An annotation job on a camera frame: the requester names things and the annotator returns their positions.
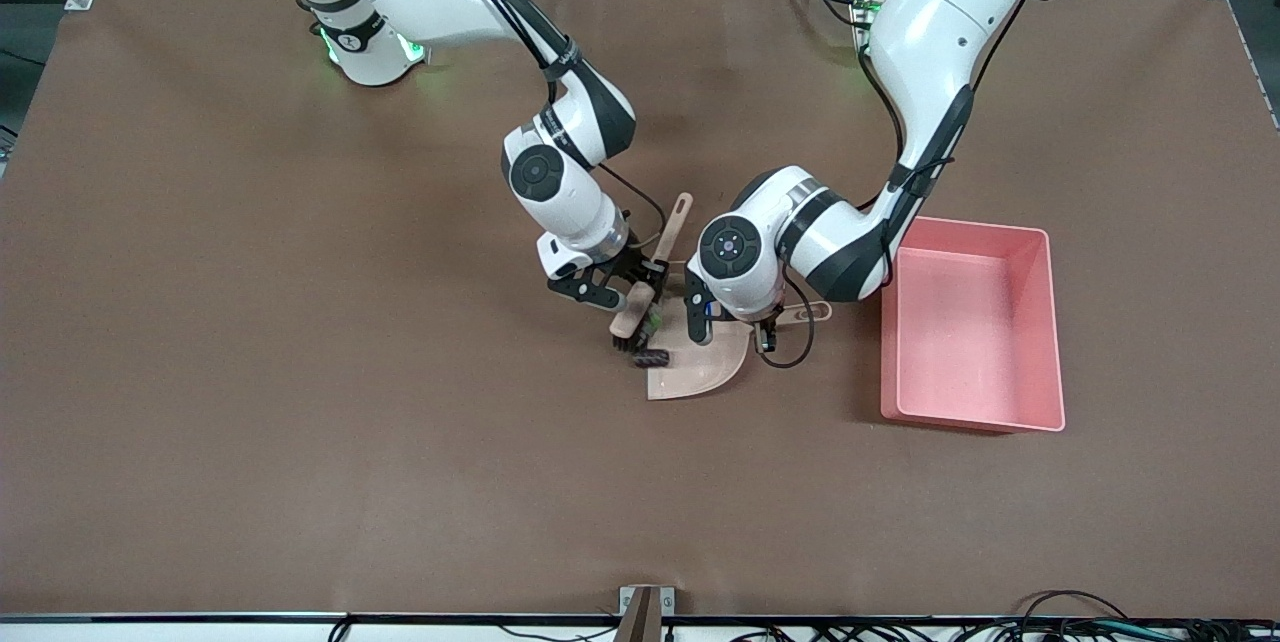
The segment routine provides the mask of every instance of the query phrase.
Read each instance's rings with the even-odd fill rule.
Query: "white robotic arm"
[[[548,286],[581,303],[621,309],[625,299],[612,279],[658,283],[658,270],[635,249],[625,214],[590,174],[631,145],[635,111],[531,0],[300,4],[315,13],[334,61],[361,84],[398,81],[422,55],[413,43],[521,40],[548,82],[548,104],[506,137],[502,171],[517,201],[545,229],[538,253]]]
[[[1018,0],[881,0],[867,58],[905,127],[904,150],[867,212],[804,169],[765,171],[699,238],[686,272],[689,335],[710,340],[710,303],[755,324],[772,350],[783,269],[823,299],[860,301],[887,281],[892,257],[969,121],[979,51]]]

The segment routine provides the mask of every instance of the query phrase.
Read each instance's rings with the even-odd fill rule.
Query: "brown table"
[[[617,169],[692,226],[764,168],[888,171],[813,0],[539,1],[635,102]],[[357,90],[306,23],[63,23],[0,185],[8,611],[593,611],[652,581],[686,613],[1280,614],[1280,141],[1225,1],[1029,4],[929,200],[1051,235],[1068,428],[1023,436],[884,425],[877,303],[795,372],[644,402],[500,182],[525,51]]]

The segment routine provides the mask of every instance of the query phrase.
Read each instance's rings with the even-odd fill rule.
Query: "robotic arm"
[[[710,340],[723,315],[754,324],[773,349],[790,265],[827,301],[863,301],[888,281],[893,254],[969,121],[974,63],[1018,0],[876,0],[867,56],[905,127],[901,155],[867,212],[804,169],[765,171],[713,219],[686,270],[689,336]]]
[[[298,0],[315,14],[330,58],[353,82],[398,81],[425,46],[521,40],[548,83],[548,104],[503,141],[502,171],[541,224],[538,253],[553,292],[603,309],[625,297],[611,279],[657,283],[625,215],[590,171],[635,136],[627,98],[582,59],[531,0]],[[564,93],[558,95],[561,87]]]

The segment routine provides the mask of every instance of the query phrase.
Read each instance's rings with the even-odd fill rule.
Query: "beige dustpan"
[[[712,322],[712,341],[698,345],[690,340],[685,324],[685,301],[673,279],[668,285],[669,294],[662,301],[662,327],[654,333],[649,347],[668,350],[671,364],[648,370],[649,399],[676,400],[681,396],[701,395],[728,382],[737,370],[742,368],[750,352],[751,326],[742,322]],[[818,301],[810,304],[814,322],[831,318],[831,304]],[[778,326],[786,324],[808,324],[804,304],[788,306],[778,317]]]

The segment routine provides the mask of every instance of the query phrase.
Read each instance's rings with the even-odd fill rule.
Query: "pink bin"
[[[1066,427],[1042,229],[919,217],[883,292],[881,413],[987,428]]]

